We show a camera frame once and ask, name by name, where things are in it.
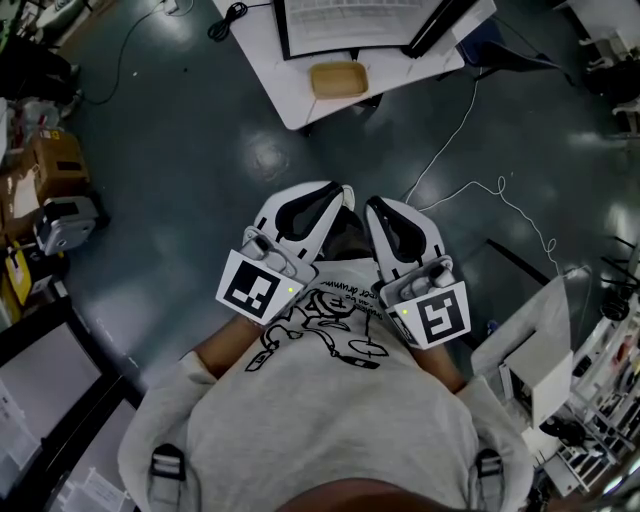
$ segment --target white t-shirt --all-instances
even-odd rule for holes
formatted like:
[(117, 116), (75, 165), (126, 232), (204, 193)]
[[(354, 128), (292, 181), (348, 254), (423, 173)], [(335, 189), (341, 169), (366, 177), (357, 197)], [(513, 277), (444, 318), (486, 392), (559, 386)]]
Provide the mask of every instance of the white t-shirt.
[(149, 510), (153, 449), (184, 427), (199, 504), (183, 510), (271, 512), (346, 478), (477, 507), (473, 468), (481, 438), (515, 455), (520, 469), (503, 510), (516, 510), (532, 466), (484, 380), (455, 396), (417, 366), (381, 321), (372, 260), (317, 265), (321, 274), (301, 300), (220, 380), (191, 353), (149, 391), (119, 454), (138, 506)]

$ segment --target yellow object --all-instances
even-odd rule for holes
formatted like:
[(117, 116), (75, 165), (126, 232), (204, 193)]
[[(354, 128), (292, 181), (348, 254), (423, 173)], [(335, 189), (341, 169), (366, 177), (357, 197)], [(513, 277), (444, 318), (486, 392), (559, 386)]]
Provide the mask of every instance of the yellow object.
[(311, 66), (309, 73), (319, 100), (353, 98), (369, 90), (367, 70), (359, 62), (323, 62)]
[(31, 292), (31, 273), (22, 250), (11, 253), (4, 260), (11, 281), (11, 287), (18, 297), (20, 305), (24, 306)]

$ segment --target floor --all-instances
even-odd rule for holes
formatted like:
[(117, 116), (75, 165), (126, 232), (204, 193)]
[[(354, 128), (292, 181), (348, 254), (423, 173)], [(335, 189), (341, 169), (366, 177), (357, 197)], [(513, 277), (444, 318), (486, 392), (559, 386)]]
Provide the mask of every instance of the floor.
[[(108, 95), (127, 30), (156, 1), (112, 2), (64, 49), (82, 65), (87, 97)], [(587, 57), (562, 14), (539, 0), (497, 4), (503, 20), (580, 82)], [(145, 20), (124, 53), (114, 98), (85, 103), (70, 122), (112, 222), (73, 253), (67, 285), (93, 334), (142, 386), (231, 316), (215, 301), (218, 280), (270, 194), (336, 180), (355, 188), (360, 206), (376, 194), (400, 197), (460, 123), (477, 72), (387, 93), (374, 115), (345, 110), (304, 138), (283, 126), (233, 37), (207, 38), (219, 18), (210, 0), (195, 0), (185, 17)], [(506, 197), (557, 239), (560, 268), (594, 271), (580, 333), (589, 276), (567, 280), (574, 345), (597, 321), (598, 276), (610, 274), (599, 257), (616, 249), (608, 237), (638, 235), (640, 164), (604, 137), (617, 131), (606, 102), (560, 73), (498, 73), (480, 82), (464, 129), (412, 198), (427, 205), (470, 180), (493, 189), (504, 176)], [(484, 191), (471, 188), (430, 215), (464, 274), (478, 337), (539, 288), (488, 237), (555, 275), (527, 221)]]

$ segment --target power cord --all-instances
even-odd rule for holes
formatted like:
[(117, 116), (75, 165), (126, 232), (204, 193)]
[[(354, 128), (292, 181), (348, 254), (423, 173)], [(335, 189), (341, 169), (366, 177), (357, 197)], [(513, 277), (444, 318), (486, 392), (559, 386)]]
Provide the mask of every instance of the power cord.
[(264, 7), (266, 5), (271, 5), (271, 3), (249, 6), (242, 2), (231, 4), (231, 7), (227, 9), (227, 14), (225, 14), (224, 18), (220, 21), (216, 21), (209, 27), (209, 30), (207, 30), (207, 36), (209, 36), (209, 39), (213, 39), (216, 43), (224, 41), (229, 35), (229, 29), (234, 21), (242, 18), (247, 14), (249, 9), (252, 9), (253, 7)]
[[(129, 42), (129, 38), (131, 37), (131, 34), (133, 34), (133, 31), (147, 18), (149, 18), (150, 16), (153, 16), (154, 14), (158, 14), (160, 12), (162, 12), (162, 10), (158, 10), (158, 7), (160, 7), (165, 0), (161, 0), (160, 2), (158, 2), (156, 4), (156, 6), (151, 9), (151, 11), (147, 14), (145, 14), (144, 16), (142, 16), (142, 18), (140, 18), (138, 21), (136, 21), (133, 26), (129, 29), (129, 31), (127, 32), (127, 35), (124, 37), (124, 41), (122, 41), (122, 46), (120, 46), (120, 52), (118, 53), (118, 63), (116, 66), (116, 81), (113, 84), (113, 87), (111, 89), (111, 92), (107, 95), (106, 98), (104, 98), (103, 100), (91, 100), (89, 98), (84, 97), (83, 101), (86, 101), (87, 103), (89, 103), (90, 105), (93, 106), (100, 106), (100, 105), (105, 105), (107, 103), (109, 103), (113, 97), (116, 95), (116, 92), (118, 91), (118, 87), (120, 87), (120, 67), (122, 65), (122, 56), (124, 55), (124, 49), (127, 46), (127, 43)], [(185, 11), (185, 12), (181, 12), (180, 14), (167, 14), (166, 16), (169, 16), (171, 18), (181, 18), (182, 16), (186, 16), (187, 14), (189, 14), (191, 12), (191, 10), (193, 9), (193, 5), (195, 3), (195, 0), (191, 0), (191, 5), (189, 6), (189, 8)]]
[[(411, 199), (411, 196), (413, 195), (413, 193), (415, 192), (416, 188), (420, 184), (420, 181), (422, 180), (422, 178), (424, 178), (424, 176), (427, 174), (429, 169), (433, 166), (433, 164), (436, 161), (436, 159), (444, 152), (444, 150), (447, 148), (447, 146), (449, 146), (451, 141), (460, 132), (460, 130), (462, 130), (462, 127), (464, 126), (467, 118), (469, 117), (469, 114), (471, 113), (471, 110), (472, 110), (473, 105), (475, 103), (477, 92), (478, 92), (478, 81), (476, 80), (476, 82), (475, 82), (475, 84), (473, 86), (473, 95), (471, 96), (471, 102), (469, 103), (469, 108), (467, 108), (467, 111), (465, 112), (460, 125), (453, 132), (453, 134), (451, 134), (451, 137), (449, 137), (447, 142), (445, 142), (444, 146), (442, 146), (442, 148), (440, 148), (440, 150), (435, 154), (435, 156), (427, 164), (427, 167), (424, 169), (424, 171), (422, 171), (420, 176), (418, 176), (418, 179), (415, 181), (413, 186), (409, 189), (409, 193), (408, 193), (406, 199), (404, 200), (405, 204), (409, 204), (409, 199)], [(462, 187), (460, 187), (458, 190), (456, 190), (452, 194), (448, 195), (447, 197), (444, 197), (443, 199), (440, 199), (440, 200), (436, 201), (435, 203), (433, 203), (433, 204), (431, 204), (429, 206), (425, 206), (423, 208), (416, 208), (416, 209), (419, 212), (424, 212), (424, 211), (427, 211), (427, 210), (431, 210), (432, 208), (435, 208), (436, 206), (438, 206), (438, 205), (440, 205), (440, 204), (442, 204), (442, 203), (444, 203), (446, 201), (449, 201), (450, 199), (453, 199), (454, 197), (456, 197), (457, 195), (461, 194), (462, 192), (464, 192), (467, 188), (469, 188), (472, 185), (476, 185), (476, 186), (480, 187), (481, 189), (483, 189), (484, 191), (488, 192), (492, 196), (499, 196), (504, 204), (506, 204), (507, 206), (509, 206), (513, 210), (517, 211), (525, 220), (527, 220), (529, 222), (529, 224), (531, 224), (531, 227), (538, 234), (538, 238), (540, 239), (540, 244), (542, 245), (542, 250), (547, 255), (547, 258), (549, 259), (549, 261), (551, 263), (553, 263), (553, 265), (554, 265), (554, 267), (556, 269), (556, 274), (559, 277), (562, 277), (564, 279), (571, 279), (571, 278), (575, 277), (577, 275), (577, 273), (579, 271), (581, 271), (581, 270), (584, 270), (584, 271), (587, 272), (587, 274), (589, 275), (589, 284), (587, 286), (587, 294), (586, 294), (586, 297), (585, 297), (585, 300), (584, 300), (584, 304), (582, 306), (582, 314), (580, 316), (580, 323), (579, 323), (579, 327), (578, 327), (578, 339), (579, 339), (580, 338), (580, 334), (582, 332), (582, 324), (584, 323), (584, 316), (585, 316), (585, 313), (586, 313), (586, 310), (587, 310), (587, 305), (589, 304), (589, 298), (591, 297), (591, 284), (592, 284), (592, 280), (593, 280), (592, 279), (593, 276), (592, 276), (591, 267), (589, 265), (583, 265), (583, 266), (581, 266), (579, 268), (570, 269), (570, 270), (566, 271), (565, 273), (562, 273), (560, 271), (560, 266), (558, 265), (558, 262), (551, 256), (551, 253), (556, 248), (557, 240), (555, 238), (550, 238), (549, 241), (545, 243), (544, 237), (542, 236), (542, 232), (538, 229), (538, 226), (536, 226), (536, 223), (533, 221), (533, 219), (531, 219), (531, 217), (528, 217), (520, 208), (518, 208), (513, 203), (509, 202), (504, 197), (504, 190), (505, 190), (505, 188), (507, 186), (507, 182), (506, 182), (506, 179), (505, 179), (504, 176), (499, 176), (498, 177), (498, 189), (495, 190), (495, 191), (491, 190), (488, 187), (486, 187), (482, 183), (473, 180), (473, 181), (468, 182), (466, 185), (463, 185)]]
[(526, 44), (529, 48), (531, 48), (532, 51), (534, 51), (536, 53), (536, 55), (539, 55), (540, 51), (538, 51), (538, 49), (533, 46), (526, 37), (524, 37), (520, 32), (518, 32), (515, 28), (513, 28), (511, 25), (509, 25), (506, 21), (504, 21), (502, 18), (499, 18), (498, 16), (496, 16), (495, 14), (492, 16), (492, 18), (494, 20), (496, 20), (498, 23), (501, 23), (502, 25), (504, 25), (505, 27), (507, 27), (509, 30), (511, 30), (511, 32), (513, 32), (515, 35), (517, 35), (520, 40)]

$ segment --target paper document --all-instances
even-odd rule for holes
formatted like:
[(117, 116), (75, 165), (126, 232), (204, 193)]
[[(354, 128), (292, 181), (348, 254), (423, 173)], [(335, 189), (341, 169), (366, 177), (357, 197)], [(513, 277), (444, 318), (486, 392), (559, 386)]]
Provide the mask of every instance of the paper document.
[(289, 51), (404, 46), (439, 0), (284, 0)]
[(40, 208), (36, 195), (36, 175), (33, 169), (16, 183), (16, 194), (13, 197), (13, 218), (19, 219)]
[(40, 446), (25, 425), (22, 411), (2, 381), (0, 381), (0, 446), (20, 469), (27, 465)]
[(96, 468), (89, 469), (89, 475), (82, 485), (67, 482), (71, 488), (67, 497), (58, 495), (64, 512), (119, 512), (127, 499), (127, 494), (100, 475)]

